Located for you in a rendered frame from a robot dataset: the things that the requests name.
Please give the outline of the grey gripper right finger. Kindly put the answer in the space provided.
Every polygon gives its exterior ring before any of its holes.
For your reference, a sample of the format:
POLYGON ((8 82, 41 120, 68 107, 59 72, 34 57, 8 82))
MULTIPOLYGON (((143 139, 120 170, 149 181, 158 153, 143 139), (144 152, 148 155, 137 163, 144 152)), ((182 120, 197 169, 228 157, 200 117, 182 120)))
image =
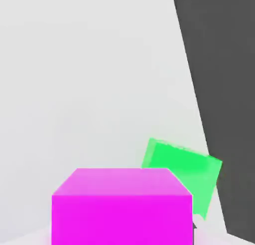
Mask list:
POLYGON ((231 234, 221 234, 207 228, 202 222, 195 223, 194 245, 255 245, 231 234))

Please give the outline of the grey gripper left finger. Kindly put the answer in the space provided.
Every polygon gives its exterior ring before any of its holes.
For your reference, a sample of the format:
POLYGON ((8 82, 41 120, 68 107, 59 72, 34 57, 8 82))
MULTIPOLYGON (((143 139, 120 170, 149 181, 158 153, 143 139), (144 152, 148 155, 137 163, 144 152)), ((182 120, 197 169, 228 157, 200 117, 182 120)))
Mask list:
POLYGON ((11 245, 51 245, 50 228, 27 234, 11 242, 11 245))

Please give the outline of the small magenta cube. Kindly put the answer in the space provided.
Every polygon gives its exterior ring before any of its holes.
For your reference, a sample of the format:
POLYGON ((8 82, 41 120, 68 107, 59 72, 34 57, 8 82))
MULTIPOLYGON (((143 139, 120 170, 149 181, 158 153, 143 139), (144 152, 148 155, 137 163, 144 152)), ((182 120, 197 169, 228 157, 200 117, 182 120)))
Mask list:
POLYGON ((78 168, 52 195, 52 245, 193 245, 192 195, 168 169, 78 168))

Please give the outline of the small green cube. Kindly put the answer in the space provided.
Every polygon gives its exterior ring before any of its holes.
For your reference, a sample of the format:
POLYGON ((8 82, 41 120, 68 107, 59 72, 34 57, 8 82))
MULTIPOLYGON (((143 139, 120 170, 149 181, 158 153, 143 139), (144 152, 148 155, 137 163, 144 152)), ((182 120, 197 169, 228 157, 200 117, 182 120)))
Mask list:
POLYGON ((193 195, 193 213, 206 218, 221 160, 150 138, 141 166, 168 168, 193 195))

